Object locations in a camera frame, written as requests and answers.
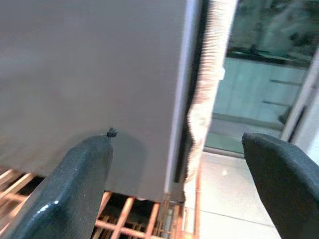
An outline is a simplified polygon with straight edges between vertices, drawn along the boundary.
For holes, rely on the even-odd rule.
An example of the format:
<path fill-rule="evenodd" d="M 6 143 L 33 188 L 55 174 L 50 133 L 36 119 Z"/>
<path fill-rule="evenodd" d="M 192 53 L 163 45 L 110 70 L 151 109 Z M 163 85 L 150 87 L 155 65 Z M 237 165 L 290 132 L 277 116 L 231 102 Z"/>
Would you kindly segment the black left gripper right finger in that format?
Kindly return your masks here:
<path fill-rule="evenodd" d="M 297 146 L 245 133 L 242 145 L 261 202 L 283 239 L 319 237 L 319 167 Z"/>

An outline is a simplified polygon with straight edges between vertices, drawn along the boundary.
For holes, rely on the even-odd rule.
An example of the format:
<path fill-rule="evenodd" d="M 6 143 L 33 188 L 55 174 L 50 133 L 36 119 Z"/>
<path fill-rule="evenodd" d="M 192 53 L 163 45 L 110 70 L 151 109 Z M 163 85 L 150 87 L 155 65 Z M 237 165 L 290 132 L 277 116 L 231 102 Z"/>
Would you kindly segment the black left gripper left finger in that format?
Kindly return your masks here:
<path fill-rule="evenodd" d="M 91 136 L 68 150 L 31 193 L 7 228 L 9 239 L 89 239 L 113 159 L 117 131 Z"/>

